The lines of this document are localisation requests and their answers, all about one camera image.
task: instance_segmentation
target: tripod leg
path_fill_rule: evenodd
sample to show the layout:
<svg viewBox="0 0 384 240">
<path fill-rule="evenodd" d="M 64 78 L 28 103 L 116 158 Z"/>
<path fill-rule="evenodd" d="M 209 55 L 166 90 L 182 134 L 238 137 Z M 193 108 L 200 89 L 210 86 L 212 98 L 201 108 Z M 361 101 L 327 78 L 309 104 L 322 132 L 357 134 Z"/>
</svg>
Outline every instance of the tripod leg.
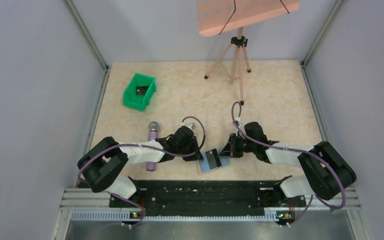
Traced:
<svg viewBox="0 0 384 240">
<path fill-rule="evenodd" d="M 248 52 L 246 47 L 243 48 L 243 54 L 245 55 L 246 69 L 248 70 L 248 73 L 250 73 L 251 67 L 250 67 L 250 61 L 248 60 Z"/>
<path fill-rule="evenodd" d="M 242 52 L 244 51 L 243 47 L 239 48 L 239 85 L 240 85 L 240 104 L 244 105 L 244 75 L 242 67 Z"/>
<path fill-rule="evenodd" d="M 239 55 L 239 47 L 234 48 L 234 55 L 233 55 L 233 62 L 232 62 L 232 68 L 230 70 L 230 82 L 233 83 L 235 81 L 236 76 L 236 62 L 241 58 Z"/>
<path fill-rule="evenodd" d="M 224 50 L 223 54 L 217 59 L 217 61 L 212 65 L 211 69 L 206 72 L 204 78 L 205 79 L 208 79 L 208 77 L 210 76 L 211 72 L 216 68 L 217 64 L 220 63 L 220 61 L 223 59 L 223 57 L 226 55 L 226 53 L 229 51 L 229 49 L 231 48 L 232 44 L 230 43 L 226 49 Z"/>
</svg>

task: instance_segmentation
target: floor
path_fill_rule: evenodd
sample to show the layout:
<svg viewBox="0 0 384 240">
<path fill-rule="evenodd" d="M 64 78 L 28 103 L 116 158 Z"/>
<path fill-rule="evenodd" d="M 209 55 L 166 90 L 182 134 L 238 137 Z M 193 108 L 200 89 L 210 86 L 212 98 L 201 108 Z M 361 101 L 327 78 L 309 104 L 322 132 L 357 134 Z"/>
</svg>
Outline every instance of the floor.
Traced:
<svg viewBox="0 0 384 240">
<path fill-rule="evenodd" d="M 235 132 L 231 107 L 239 100 L 239 81 L 229 83 L 218 66 L 205 80 L 212 62 L 123 62 L 114 63 L 102 101 L 92 145 L 112 136 L 118 142 L 148 140 L 148 125 L 157 121 L 160 137 L 173 134 L 185 116 L 199 118 L 206 130 L 203 151 L 223 147 Z M 298 61 L 250 61 L 244 72 L 241 121 L 257 121 L 270 140 L 287 144 L 315 145 L 321 135 Z M 156 77 L 157 92 L 145 111 L 123 105 L 123 92 L 135 73 Z M 202 130 L 194 131 L 200 143 Z M 128 165 L 122 174 L 136 180 L 279 180 L 301 175 L 302 170 L 283 164 L 260 162 L 251 153 L 232 160 L 232 166 L 200 174 L 197 162 L 181 158 L 159 163 L 157 171 L 146 171 L 144 163 Z"/>
</svg>

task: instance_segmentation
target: pink board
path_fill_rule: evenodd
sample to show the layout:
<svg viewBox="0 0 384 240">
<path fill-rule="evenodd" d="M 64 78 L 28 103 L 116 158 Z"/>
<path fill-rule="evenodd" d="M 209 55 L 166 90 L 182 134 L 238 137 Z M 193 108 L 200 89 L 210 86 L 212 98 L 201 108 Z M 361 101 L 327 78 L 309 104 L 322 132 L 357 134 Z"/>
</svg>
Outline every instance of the pink board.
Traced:
<svg viewBox="0 0 384 240">
<path fill-rule="evenodd" d="M 234 11 L 234 0 L 197 0 L 199 14 L 199 34 L 210 37 L 233 29 L 255 24 L 300 8 L 298 0 L 235 0 L 236 12 L 225 26 Z"/>
</svg>

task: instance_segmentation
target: white wall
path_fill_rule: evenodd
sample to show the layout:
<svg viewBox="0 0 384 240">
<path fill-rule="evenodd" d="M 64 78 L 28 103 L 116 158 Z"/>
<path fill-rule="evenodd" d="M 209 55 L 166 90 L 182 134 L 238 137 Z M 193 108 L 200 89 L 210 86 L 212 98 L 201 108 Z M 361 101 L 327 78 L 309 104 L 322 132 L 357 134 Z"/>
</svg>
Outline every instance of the white wall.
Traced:
<svg viewBox="0 0 384 240">
<path fill-rule="evenodd" d="M 0 240 L 51 238 L 102 77 L 63 1 L 0 1 Z"/>
<path fill-rule="evenodd" d="M 374 239 L 384 240 L 384 1 L 347 1 L 308 74 Z"/>
<path fill-rule="evenodd" d="M 250 59 L 304 59 L 335 1 L 300 0 L 298 11 L 245 27 L 243 34 L 249 38 Z M 109 64 L 216 60 L 236 35 L 230 31 L 201 36 L 196 0 L 74 0 L 74 3 Z"/>
</svg>

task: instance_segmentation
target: green plastic bin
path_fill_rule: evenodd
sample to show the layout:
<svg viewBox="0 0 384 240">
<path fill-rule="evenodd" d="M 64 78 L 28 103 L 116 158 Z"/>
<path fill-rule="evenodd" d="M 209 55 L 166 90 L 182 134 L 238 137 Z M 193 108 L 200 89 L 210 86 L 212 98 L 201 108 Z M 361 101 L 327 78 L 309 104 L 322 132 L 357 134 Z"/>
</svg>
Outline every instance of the green plastic bin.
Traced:
<svg viewBox="0 0 384 240">
<path fill-rule="evenodd" d="M 137 110 L 145 110 L 157 91 L 155 77 L 135 73 L 123 94 L 123 105 Z M 138 95 L 136 87 L 149 86 L 145 95 Z"/>
</svg>

